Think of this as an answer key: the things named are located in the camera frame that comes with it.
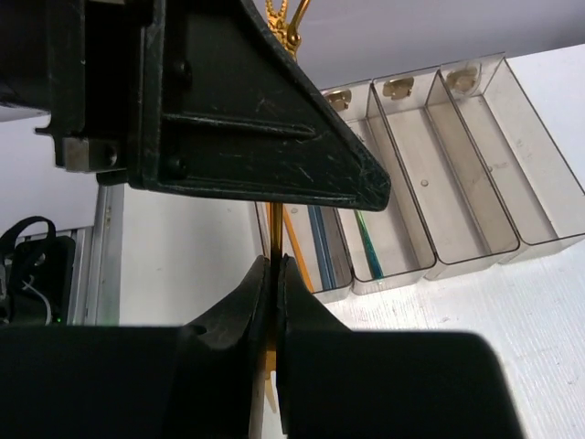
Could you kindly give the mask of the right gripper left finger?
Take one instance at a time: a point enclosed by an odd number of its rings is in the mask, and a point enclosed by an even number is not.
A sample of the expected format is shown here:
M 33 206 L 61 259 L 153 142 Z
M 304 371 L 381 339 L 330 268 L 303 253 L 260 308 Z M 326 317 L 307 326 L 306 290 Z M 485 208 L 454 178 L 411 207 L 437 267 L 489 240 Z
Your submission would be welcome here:
M 6 327 L 4 438 L 261 436 L 268 261 L 177 327 Z

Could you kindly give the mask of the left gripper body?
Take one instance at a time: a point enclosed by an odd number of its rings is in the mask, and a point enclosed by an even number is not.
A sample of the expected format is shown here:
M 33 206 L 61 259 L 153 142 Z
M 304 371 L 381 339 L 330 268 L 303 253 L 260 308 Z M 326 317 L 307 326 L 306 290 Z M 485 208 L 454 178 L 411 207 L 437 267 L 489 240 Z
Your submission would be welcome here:
M 4 1 L 1 104 L 49 113 L 57 167 L 154 186 L 157 33 L 155 1 Z

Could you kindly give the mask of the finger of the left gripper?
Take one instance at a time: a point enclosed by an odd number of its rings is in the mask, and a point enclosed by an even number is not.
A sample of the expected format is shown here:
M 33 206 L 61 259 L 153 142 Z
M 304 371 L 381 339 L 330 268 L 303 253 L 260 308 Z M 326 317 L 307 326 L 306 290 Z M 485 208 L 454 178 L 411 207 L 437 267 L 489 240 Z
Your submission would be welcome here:
M 380 211 L 388 173 L 251 1 L 157 1 L 144 30 L 132 187 Z

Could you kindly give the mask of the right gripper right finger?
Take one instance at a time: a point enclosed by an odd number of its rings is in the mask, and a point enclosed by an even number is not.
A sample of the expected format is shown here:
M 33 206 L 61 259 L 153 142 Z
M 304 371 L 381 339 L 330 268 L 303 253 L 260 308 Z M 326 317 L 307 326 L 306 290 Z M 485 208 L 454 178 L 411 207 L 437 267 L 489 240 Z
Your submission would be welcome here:
M 498 358 L 466 331 L 358 331 L 282 259 L 276 378 L 290 438 L 520 438 Z

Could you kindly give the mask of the gold fork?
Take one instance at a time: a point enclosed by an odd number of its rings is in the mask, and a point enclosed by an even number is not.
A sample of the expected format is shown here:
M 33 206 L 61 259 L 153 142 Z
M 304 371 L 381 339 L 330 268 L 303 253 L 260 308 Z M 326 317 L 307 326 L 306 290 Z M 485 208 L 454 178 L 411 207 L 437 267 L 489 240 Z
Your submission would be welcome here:
M 294 60 L 297 60 L 297 52 L 302 44 L 302 37 L 299 33 L 299 27 L 310 3 L 310 0 L 300 1 L 292 18 L 287 20 L 289 4 L 288 1 L 281 1 L 281 6 L 278 10 L 274 8 L 272 1 L 265 1 L 265 12 L 268 27 L 272 34 L 282 44 L 283 48 L 292 56 Z M 266 213 L 270 232 L 270 257 L 272 268 L 276 267 L 283 254 L 283 231 L 286 230 L 283 221 L 283 210 L 284 207 L 282 203 L 266 204 Z M 265 394 L 271 411 L 274 414 L 276 414 L 278 411 L 278 403 L 276 401 L 275 390 L 272 381 L 272 373 L 275 371 L 276 347 L 274 337 L 270 336 L 266 354 Z

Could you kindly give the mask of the dark blue chopstick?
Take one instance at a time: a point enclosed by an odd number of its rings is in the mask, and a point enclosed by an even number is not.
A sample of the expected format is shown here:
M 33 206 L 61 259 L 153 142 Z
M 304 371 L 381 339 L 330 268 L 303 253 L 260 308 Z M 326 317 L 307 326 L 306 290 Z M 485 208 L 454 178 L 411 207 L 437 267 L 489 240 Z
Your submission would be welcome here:
M 334 268 L 326 236 L 323 212 L 320 207 L 308 206 L 308 216 L 314 236 L 314 247 L 319 268 L 322 288 L 324 291 L 335 287 Z

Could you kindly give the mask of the orange chopstick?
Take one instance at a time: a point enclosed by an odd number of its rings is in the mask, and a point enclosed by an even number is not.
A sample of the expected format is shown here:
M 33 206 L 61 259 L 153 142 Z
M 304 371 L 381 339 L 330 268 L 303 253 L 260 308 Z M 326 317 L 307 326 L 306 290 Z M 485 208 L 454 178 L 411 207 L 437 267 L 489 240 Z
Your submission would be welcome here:
M 310 274 L 308 273 L 307 270 L 307 266 L 303 257 L 303 253 L 302 253 L 302 249 L 301 246 L 298 242 L 294 227 L 293 227 L 293 223 L 292 220 L 289 216 L 289 213 L 286 209 L 283 210 L 283 221 L 284 221 L 284 225 L 285 228 L 287 230 L 288 233 L 288 237 L 292 246 L 292 250 L 294 253 L 294 257 L 296 258 L 298 267 L 300 269 L 303 281 L 306 285 L 306 287 L 308 288 L 308 290 L 313 293 L 314 292 L 314 286 L 310 277 Z

